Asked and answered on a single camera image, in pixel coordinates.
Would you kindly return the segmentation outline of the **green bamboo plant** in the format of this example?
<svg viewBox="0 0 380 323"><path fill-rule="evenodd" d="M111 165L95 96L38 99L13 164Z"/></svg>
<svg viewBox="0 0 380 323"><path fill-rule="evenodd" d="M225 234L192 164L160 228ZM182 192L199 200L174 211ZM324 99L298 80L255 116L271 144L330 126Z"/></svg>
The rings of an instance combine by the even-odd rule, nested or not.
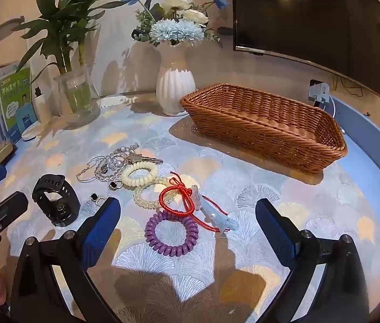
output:
<svg viewBox="0 0 380 323"><path fill-rule="evenodd" d="M80 66L85 65L85 39L87 33L96 29L91 22L99 20L107 9L121 7L125 3L112 1L99 6L101 0L36 0L40 16L29 22L15 27L16 31L24 30L21 37L31 39L41 31L47 36L34 42L19 62L20 71L36 54L55 60L47 66L56 66L61 75L70 74L73 70L71 52L73 45L77 45Z"/></svg>

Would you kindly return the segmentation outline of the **black smart watch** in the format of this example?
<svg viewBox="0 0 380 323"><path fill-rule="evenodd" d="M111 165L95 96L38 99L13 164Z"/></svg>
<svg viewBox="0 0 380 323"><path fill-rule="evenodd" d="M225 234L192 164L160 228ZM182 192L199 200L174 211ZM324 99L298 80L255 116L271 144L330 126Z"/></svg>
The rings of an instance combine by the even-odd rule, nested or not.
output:
<svg viewBox="0 0 380 323"><path fill-rule="evenodd" d="M64 175L45 174L32 192L34 203L57 227L66 227L78 217L80 201Z"/></svg>

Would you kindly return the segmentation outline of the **brown wicker basket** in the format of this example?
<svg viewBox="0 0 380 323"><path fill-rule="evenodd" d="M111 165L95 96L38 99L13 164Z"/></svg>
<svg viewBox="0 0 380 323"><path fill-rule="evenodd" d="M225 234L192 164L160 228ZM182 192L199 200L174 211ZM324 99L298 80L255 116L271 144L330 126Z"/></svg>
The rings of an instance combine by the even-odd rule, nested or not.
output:
<svg viewBox="0 0 380 323"><path fill-rule="evenodd" d="M317 174L348 153L335 119L294 99L222 83L180 103L200 133L305 173Z"/></svg>

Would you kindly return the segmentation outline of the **stack of green books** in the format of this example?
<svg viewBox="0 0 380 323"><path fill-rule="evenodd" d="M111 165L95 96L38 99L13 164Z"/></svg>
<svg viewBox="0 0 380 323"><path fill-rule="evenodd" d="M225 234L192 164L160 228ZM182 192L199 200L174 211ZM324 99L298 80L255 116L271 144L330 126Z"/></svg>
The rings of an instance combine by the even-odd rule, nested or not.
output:
<svg viewBox="0 0 380 323"><path fill-rule="evenodd" d="M0 69L0 143L18 142L37 121L32 104L31 71L13 62Z"/></svg>

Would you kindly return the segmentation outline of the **blue and white artificial flowers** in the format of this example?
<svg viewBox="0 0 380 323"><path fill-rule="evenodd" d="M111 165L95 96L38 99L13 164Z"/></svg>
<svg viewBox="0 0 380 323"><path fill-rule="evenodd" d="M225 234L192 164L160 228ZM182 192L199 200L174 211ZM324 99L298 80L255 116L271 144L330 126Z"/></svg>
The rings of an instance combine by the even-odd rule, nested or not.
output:
<svg viewBox="0 0 380 323"><path fill-rule="evenodd" d="M132 39L160 44L194 46L204 40L220 43L219 32L210 26L208 9L212 6L222 10L229 6L228 0L208 0L195 4L188 0L120 0L125 5L139 4L136 11L139 23L132 32Z"/></svg>

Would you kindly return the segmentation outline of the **glass vase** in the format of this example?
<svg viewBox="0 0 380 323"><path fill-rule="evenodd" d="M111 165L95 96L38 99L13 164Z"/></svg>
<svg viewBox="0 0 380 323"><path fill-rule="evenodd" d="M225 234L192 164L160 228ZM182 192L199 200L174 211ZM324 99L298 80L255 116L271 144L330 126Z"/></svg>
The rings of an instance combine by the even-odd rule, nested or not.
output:
<svg viewBox="0 0 380 323"><path fill-rule="evenodd" d="M84 126L99 117L99 93L87 66L57 76L60 117L68 129Z"/></svg>

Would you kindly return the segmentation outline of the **small white bottle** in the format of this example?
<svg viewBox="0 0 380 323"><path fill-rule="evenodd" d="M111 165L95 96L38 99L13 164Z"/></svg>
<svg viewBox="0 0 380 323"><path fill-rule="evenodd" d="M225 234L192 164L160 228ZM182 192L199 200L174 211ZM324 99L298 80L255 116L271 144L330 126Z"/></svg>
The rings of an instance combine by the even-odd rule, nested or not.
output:
<svg viewBox="0 0 380 323"><path fill-rule="evenodd" d="M35 88L33 104L35 111L37 113L37 118L41 124L46 125L51 121L52 114L50 112L49 106L45 95L41 92L39 87Z"/></svg>

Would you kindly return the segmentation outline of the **white round mirror lamp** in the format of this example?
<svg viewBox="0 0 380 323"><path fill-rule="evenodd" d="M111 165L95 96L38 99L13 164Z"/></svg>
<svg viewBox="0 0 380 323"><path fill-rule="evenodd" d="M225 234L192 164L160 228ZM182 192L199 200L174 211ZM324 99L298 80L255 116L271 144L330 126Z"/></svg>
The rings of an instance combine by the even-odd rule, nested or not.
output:
<svg viewBox="0 0 380 323"><path fill-rule="evenodd" d="M16 31L25 22L24 16L10 19L0 25L0 42Z"/></svg>

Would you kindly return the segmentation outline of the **black flat screen television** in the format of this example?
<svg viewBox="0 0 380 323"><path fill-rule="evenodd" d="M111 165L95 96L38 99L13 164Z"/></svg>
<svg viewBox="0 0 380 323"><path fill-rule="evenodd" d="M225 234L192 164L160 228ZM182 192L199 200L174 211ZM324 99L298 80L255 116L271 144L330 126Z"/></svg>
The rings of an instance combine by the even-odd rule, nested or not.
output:
<svg viewBox="0 0 380 323"><path fill-rule="evenodd" d="M287 58L380 97L379 0L232 0L234 49Z"/></svg>

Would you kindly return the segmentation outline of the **white ribbed ceramic vase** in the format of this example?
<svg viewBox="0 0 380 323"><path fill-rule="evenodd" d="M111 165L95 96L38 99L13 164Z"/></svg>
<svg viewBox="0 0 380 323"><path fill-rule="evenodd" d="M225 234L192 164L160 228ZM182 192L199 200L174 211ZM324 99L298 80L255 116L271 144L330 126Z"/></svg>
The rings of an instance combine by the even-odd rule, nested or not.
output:
<svg viewBox="0 0 380 323"><path fill-rule="evenodd" d="M167 116L185 115L181 99L196 90L194 76L186 60L189 48L186 43L171 45L166 42L157 47L161 64L156 82L156 98Z"/></svg>

